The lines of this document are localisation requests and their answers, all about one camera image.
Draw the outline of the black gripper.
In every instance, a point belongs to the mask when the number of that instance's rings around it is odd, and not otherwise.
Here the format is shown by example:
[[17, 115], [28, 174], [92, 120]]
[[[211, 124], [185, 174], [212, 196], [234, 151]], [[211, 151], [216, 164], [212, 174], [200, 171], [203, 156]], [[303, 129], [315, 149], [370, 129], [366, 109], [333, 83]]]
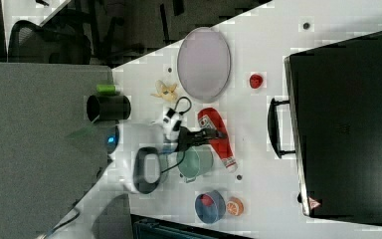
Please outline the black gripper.
[[223, 132], [213, 128], [205, 128], [204, 131], [191, 131], [187, 127], [181, 126], [179, 130], [177, 151], [186, 151], [192, 146], [202, 145], [205, 142], [205, 138], [211, 140], [225, 139], [228, 137]]

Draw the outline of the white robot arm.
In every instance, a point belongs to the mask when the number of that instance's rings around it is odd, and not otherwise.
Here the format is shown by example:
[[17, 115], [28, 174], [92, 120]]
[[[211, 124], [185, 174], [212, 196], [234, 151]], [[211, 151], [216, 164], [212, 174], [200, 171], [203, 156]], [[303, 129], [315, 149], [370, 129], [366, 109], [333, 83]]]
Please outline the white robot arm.
[[157, 188], [159, 180], [146, 179], [145, 163], [150, 157], [184, 152], [227, 137], [218, 129], [192, 131], [180, 124], [122, 123], [116, 128], [118, 144], [101, 177], [57, 225], [36, 239], [95, 239], [93, 226], [116, 197], [149, 194]]

